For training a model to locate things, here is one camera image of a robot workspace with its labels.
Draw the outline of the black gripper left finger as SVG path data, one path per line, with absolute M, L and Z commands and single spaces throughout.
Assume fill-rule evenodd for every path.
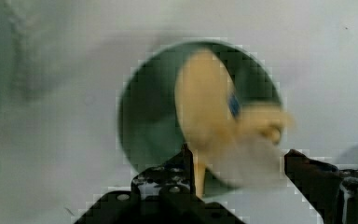
M 245 224 L 220 203 L 196 196 L 193 155 L 186 145 L 142 171 L 129 190 L 104 194 L 74 224 Z

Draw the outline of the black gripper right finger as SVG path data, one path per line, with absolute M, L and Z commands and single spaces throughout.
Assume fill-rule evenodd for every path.
M 284 172 L 324 224 L 358 224 L 358 169 L 338 169 L 290 149 Z

